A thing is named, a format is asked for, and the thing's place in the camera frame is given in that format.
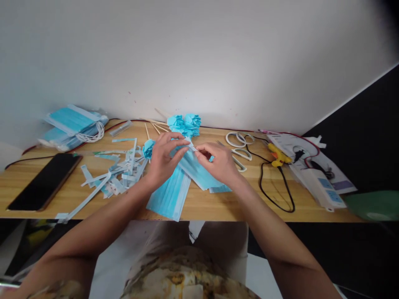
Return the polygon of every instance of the person's hand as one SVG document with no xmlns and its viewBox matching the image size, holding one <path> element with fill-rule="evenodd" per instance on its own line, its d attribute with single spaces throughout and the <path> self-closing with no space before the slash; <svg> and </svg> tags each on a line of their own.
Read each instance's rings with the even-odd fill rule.
<svg viewBox="0 0 399 299">
<path fill-rule="evenodd" d="M 234 164 L 232 152 L 227 147 L 207 142 L 196 146 L 196 149 L 198 152 L 195 152 L 195 155 L 199 163 L 219 182 L 230 187 L 242 178 Z M 209 162 L 211 156 L 214 156 L 214 159 Z"/>
<path fill-rule="evenodd" d="M 176 147 L 190 144 L 189 141 L 182 139 L 184 139 L 183 135 L 176 132 L 161 133 L 159 135 L 153 147 L 150 171 L 147 175 L 154 188 L 159 188 L 171 177 L 177 164 L 188 150 L 188 147 L 183 147 L 177 151 L 173 158 L 170 156 L 170 152 Z"/>
</svg>

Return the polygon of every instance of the black floor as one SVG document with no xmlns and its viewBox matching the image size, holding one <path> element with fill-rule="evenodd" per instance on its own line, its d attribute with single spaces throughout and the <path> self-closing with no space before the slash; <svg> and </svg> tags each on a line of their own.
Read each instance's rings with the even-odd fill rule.
<svg viewBox="0 0 399 299">
<path fill-rule="evenodd" d="M 287 224 L 335 284 L 374 299 L 399 298 L 399 222 Z M 265 257 L 251 231 L 248 252 Z M 341 290 L 348 299 L 366 298 Z"/>
</svg>

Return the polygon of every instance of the yellow glue gun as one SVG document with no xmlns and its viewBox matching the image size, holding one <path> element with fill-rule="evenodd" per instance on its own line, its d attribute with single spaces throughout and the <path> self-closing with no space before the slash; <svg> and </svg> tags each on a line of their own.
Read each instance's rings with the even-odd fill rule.
<svg viewBox="0 0 399 299">
<path fill-rule="evenodd" d="M 279 150 L 273 143 L 267 145 L 273 157 L 276 158 L 271 165 L 274 167 L 281 167 L 284 163 L 291 163 L 292 159 L 286 156 L 281 150 Z"/>
</svg>

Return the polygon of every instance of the black wall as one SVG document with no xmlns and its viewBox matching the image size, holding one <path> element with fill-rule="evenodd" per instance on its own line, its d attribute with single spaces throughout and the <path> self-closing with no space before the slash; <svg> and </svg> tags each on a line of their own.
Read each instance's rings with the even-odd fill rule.
<svg viewBox="0 0 399 299">
<path fill-rule="evenodd" d="M 304 134 L 318 135 L 359 192 L 399 190 L 399 66 Z"/>
</svg>

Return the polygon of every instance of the person's left hand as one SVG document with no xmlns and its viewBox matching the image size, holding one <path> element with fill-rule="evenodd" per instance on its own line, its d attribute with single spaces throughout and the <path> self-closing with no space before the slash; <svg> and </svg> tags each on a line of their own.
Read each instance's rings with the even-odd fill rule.
<svg viewBox="0 0 399 299">
<path fill-rule="evenodd" d="M 188 147 L 183 147 L 177 151 L 172 158 L 170 152 L 178 146 L 189 145 L 190 142 L 184 139 L 181 133 L 167 132 L 161 133 L 153 147 L 153 155 L 151 157 L 149 181 L 158 189 L 173 174 L 177 164 L 183 158 Z"/>
</svg>

